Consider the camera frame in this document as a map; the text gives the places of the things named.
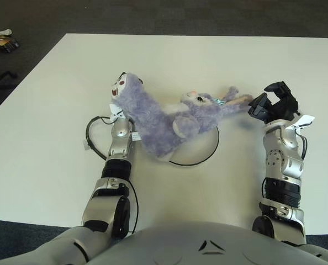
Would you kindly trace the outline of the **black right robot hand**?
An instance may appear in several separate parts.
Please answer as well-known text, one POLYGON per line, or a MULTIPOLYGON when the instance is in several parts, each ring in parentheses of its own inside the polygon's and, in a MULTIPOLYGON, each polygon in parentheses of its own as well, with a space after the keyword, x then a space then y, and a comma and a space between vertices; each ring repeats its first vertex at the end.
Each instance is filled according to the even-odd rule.
POLYGON ((299 114, 298 102, 284 81, 272 83, 264 89, 264 92, 248 104, 248 114, 265 124, 275 120, 292 121, 294 114, 299 114), (267 92, 274 93, 279 101, 272 104, 267 92))

